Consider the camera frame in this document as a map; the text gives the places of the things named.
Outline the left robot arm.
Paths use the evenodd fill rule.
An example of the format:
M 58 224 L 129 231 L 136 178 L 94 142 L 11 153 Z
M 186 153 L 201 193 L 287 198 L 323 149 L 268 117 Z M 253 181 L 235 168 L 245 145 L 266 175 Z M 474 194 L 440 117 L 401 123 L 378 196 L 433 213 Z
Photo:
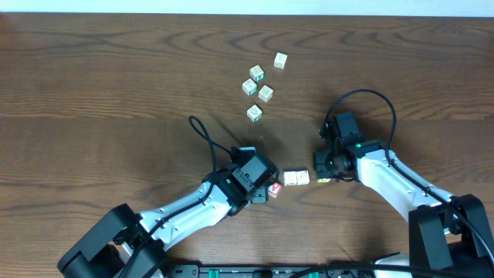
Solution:
M 237 215 L 279 175 L 271 166 L 213 171 L 199 188 L 169 205 L 134 212 L 112 208 L 57 263 L 64 277 L 153 277 L 167 251 L 200 229 Z

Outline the wooden block row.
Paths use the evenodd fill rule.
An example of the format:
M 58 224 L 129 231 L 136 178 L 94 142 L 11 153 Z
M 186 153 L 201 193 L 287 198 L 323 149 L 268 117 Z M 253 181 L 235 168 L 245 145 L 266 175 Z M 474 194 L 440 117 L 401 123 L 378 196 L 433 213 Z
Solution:
M 310 173 L 307 170 L 296 172 L 297 185 L 308 185 L 310 183 Z

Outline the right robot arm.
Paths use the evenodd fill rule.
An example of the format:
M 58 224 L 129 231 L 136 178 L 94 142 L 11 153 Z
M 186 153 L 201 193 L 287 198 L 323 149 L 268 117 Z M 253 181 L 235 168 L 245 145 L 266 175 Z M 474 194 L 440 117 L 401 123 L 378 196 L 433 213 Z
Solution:
M 493 236 L 485 206 L 427 182 L 380 141 L 315 151 L 318 181 L 356 181 L 376 191 L 408 223 L 409 266 L 467 277 L 493 275 Z

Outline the red letter block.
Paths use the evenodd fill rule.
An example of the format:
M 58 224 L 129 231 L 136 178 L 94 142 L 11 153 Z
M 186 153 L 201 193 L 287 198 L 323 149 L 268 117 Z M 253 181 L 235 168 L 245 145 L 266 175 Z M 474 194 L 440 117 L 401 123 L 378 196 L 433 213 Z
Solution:
M 283 186 L 278 183 L 278 182 L 274 182 L 273 184 L 271 184 L 269 187 L 268 187 L 268 194 L 270 197 L 272 198 L 276 198 L 279 193 L 281 192 Z

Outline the yellow edged wooden block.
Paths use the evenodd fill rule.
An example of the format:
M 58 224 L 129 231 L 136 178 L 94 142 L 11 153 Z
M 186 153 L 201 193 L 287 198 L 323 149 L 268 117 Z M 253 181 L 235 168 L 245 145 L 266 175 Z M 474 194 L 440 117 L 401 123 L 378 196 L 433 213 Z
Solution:
M 246 111 L 246 115 L 253 123 L 255 123 L 262 118 L 263 112 L 259 106 L 254 104 Z

